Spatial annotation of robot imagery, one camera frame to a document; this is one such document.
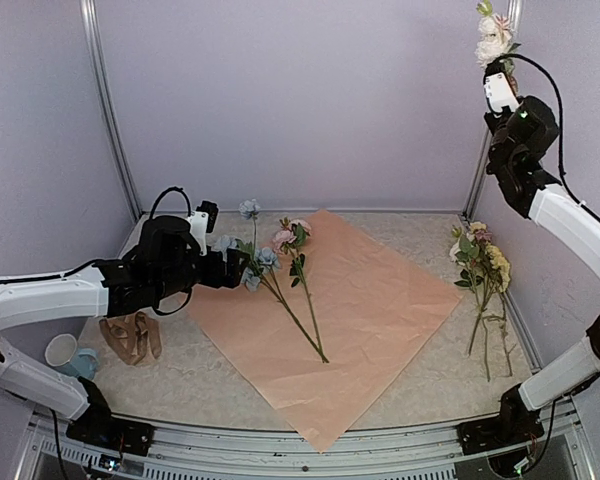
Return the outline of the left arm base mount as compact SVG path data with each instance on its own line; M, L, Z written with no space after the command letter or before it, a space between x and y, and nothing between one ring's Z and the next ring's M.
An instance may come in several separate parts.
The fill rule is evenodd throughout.
M94 382L84 377L77 380L84 387L88 408L71 420L66 436L85 444L146 457L154 436L149 423L126 420L112 415L103 394Z

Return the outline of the white fake rose stem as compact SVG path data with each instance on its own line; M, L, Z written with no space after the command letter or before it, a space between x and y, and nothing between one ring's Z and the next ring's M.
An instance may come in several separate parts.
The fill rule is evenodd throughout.
M483 349L483 366L487 381L491 380L488 360L488 329L484 323L484 315L490 301L492 292L489 280L491 263L487 253L487 246L491 242L491 232L482 222L471 222L466 230L461 227L452 229L454 243L450 248L449 256L453 263L460 268L460 277L454 284L462 289L469 290L474 297L476 318L472 327L467 355L470 356L475 346L478 328L485 329L485 346Z
M479 1L476 11L480 15L478 23L479 41L475 56L477 64L485 70L498 57L515 53L520 43L515 41L515 33L510 19L494 11L491 1Z

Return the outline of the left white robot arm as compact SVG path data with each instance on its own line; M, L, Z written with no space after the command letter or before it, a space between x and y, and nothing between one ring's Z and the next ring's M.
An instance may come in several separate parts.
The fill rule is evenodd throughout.
M235 288L249 257L230 248L213 250L206 236L209 214L162 215L144 222L138 243L122 258L94 260L69 272L0 277L0 333L64 318L115 318L163 299L192 294L196 285ZM90 380L73 378L30 358L0 336L0 388L46 406L101 445L120 434L117 418Z

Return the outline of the pink fake rose stem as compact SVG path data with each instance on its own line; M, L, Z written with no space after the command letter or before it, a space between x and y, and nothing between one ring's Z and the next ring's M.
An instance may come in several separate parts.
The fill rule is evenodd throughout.
M311 316L314 335L309 336L309 340L321 361L324 364L328 364L329 360L324 352L312 295L305 273L306 255L303 253L303 247L311 237L312 227L305 220L289 219L288 217L280 219L279 224L280 230L274 235L272 240L274 250L278 254L290 258L289 276L292 278L291 287L302 286Z

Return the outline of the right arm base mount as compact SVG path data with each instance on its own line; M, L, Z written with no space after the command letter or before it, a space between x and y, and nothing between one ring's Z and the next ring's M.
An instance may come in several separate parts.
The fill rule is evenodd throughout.
M541 438L545 430L539 410L529 410L519 392L520 384L507 390L495 416L462 422L457 426L464 455L483 453Z

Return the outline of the pink wrapping paper sheet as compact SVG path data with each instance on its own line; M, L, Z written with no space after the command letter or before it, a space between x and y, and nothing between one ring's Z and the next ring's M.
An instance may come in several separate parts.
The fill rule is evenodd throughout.
M363 415L439 329L460 292L342 217L319 211L305 271L324 364L265 288L197 287L189 316L316 451ZM314 334L302 286L277 275L293 312Z

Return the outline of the blue fake flower stem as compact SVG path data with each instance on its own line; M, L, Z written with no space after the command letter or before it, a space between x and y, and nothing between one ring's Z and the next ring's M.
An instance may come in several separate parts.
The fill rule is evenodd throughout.
M276 272L282 269L281 257L285 255L278 254L274 250L273 242L271 247L258 246L258 217L261 211L261 206L256 199L244 200L240 203L238 212L241 217L248 220L253 225L253 235L251 241L244 241L237 237L222 236L214 245L215 250L226 255L228 248L239 249L251 256L250 265L245 268L242 285L250 292L255 292L259 287L265 287L276 299L276 301L284 308L290 316L293 323L300 330L303 337L308 341L310 335L308 330L302 325L298 316L293 312L288 300L286 299L281 283L278 281Z

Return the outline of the yellow fake flower stem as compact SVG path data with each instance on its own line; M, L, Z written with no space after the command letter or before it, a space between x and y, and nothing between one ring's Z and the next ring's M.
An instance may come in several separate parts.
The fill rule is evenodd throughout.
M484 348L487 348L488 344L489 325L494 325L498 329L502 353L506 362L506 376L512 377L511 349L507 345L508 318L505 299L505 294L511 282L511 264L501 249L491 243L485 245L485 255L487 261L484 283L485 307L488 306L493 297L497 297L500 301L501 313L485 314L482 317L485 329Z

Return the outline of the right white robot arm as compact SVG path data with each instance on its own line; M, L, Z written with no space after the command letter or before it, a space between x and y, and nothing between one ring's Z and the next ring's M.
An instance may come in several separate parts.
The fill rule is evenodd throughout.
M486 172L521 217L566 245L600 280L600 221L574 201L561 181L540 165L559 128L552 110L533 96L498 100L485 114L492 133ZM515 442L537 411L600 373L600 314L582 340L516 388L511 405L493 419L491 433Z

